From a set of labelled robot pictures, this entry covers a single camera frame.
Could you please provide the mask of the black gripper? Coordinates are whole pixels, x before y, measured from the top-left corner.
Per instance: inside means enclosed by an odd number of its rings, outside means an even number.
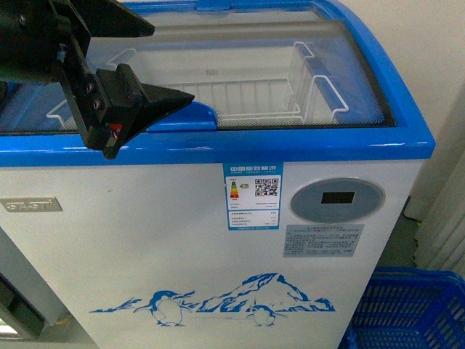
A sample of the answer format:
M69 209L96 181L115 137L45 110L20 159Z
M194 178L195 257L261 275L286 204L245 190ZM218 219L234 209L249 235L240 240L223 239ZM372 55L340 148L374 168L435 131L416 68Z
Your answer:
M2 1L1 80L60 83L85 146L114 159L128 141L194 96L143 84L127 64L94 75L85 58L90 34L138 38L154 31L119 1Z

